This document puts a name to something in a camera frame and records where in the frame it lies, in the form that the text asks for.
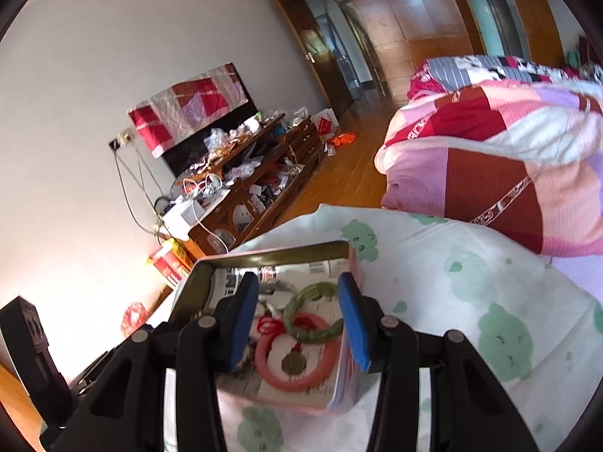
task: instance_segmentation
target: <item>bracelet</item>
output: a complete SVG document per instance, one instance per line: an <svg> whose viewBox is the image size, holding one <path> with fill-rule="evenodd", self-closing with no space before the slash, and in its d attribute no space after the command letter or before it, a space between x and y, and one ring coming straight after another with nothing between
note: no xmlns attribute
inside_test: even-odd
<svg viewBox="0 0 603 452"><path fill-rule="evenodd" d="M283 323L287 333L301 344L326 344L343 333L343 319L339 318L329 327L308 331L295 326L294 318L306 301L313 301L321 297L337 297L337 286L331 282L318 282L307 286L293 295L283 310Z"/></svg>
<svg viewBox="0 0 603 452"><path fill-rule="evenodd" d="M295 321L300 323L300 320L310 321L312 326L319 329L328 328L328 324L322 318L309 313L298 313ZM324 346L322 358L318 361L316 368L305 377L295 380L281 380L276 377L268 367L268 352L272 347L272 341L279 335L285 334L285 326L279 325L279 320L272 320L274 325L272 333L263 333L257 342L255 365L257 373L262 379L276 389L287 392L305 391L307 388L319 385L326 377L328 377L331 369L336 364L340 353L340 344L338 341L331 340ZM261 331L262 321L258 325Z"/></svg>

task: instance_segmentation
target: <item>white tablecloth with green pattern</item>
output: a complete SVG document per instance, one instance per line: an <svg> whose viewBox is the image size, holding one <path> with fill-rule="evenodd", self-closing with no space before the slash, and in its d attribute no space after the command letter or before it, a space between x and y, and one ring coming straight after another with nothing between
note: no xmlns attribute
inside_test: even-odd
<svg viewBox="0 0 603 452"><path fill-rule="evenodd" d="M603 311L596 300L492 229L405 212L322 205L237 251L340 238L357 251L364 294L418 331L465 333L504 384L541 451L557 448L603 375ZM421 378L417 450L427 452L428 374ZM364 452L378 382L377 376L362 376L358 403L342 416L250 406L221 394L228 449ZM173 450L173 439L167 436L166 445Z"/></svg>

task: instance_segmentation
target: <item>coin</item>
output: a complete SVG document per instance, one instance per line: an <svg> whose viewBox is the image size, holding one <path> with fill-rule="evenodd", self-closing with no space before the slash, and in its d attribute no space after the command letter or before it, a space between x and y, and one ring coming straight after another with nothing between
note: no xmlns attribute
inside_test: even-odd
<svg viewBox="0 0 603 452"><path fill-rule="evenodd" d="M306 358L301 352L289 352L280 363L280 367L288 376L299 376L306 370Z"/></svg>

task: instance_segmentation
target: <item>screw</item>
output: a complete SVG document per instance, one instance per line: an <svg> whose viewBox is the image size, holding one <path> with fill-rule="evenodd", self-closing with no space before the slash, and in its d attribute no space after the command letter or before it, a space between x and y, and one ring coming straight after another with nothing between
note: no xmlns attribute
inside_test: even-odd
<svg viewBox="0 0 603 452"><path fill-rule="evenodd" d="M459 344L465 339L465 335L463 335L458 330L450 330L447 335L448 340L450 340L454 344Z"/></svg>
<svg viewBox="0 0 603 452"><path fill-rule="evenodd" d="M135 334L132 335L132 341L135 344L140 344L146 339L149 338L149 333L147 330L138 330Z"/></svg>
<svg viewBox="0 0 603 452"><path fill-rule="evenodd" d="M400 320L398 318L396 318L395 316L384 316L381 318L381 324L385 327L385 328L396 328L396 326L398 326L398 324L400 323Z"/></svg>
<svg viewBox="0 0 603 452"><path fill-rule="evenodd" d="M209 328L213 328L216 325L216 318L214 318L213 316L201 316L199 318L199 321L197 321L197 324L201 328L205 328L208 330Z"/></svg>

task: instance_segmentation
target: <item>plaid bedspread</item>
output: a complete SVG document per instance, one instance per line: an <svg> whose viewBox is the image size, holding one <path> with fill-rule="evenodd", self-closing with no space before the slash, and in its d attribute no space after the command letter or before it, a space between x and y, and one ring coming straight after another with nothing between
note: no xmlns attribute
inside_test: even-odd
<svg viewBox="0 0 603 452"><path fill-rule="evenodd" d="M233 64L226 64L157 93L128 113L159 158L168 149L248 102Z"/></svg>
<svg viewBox="0 0 603 452"><path fill-rule="evenodd" d="M542 66L514 56L456 56L432 58L423 62L411 78L408 98L430 93L453 92L484 80L511 79L523 83L557 82L578 75Z"/></svg>
<svg viewBox="0 0 603 452"><path fill-rule="evenodd" d="M375 165L382 206L483 224L536 253L603 254L603 116L593 96L488 81L413 101Z"/></svg>

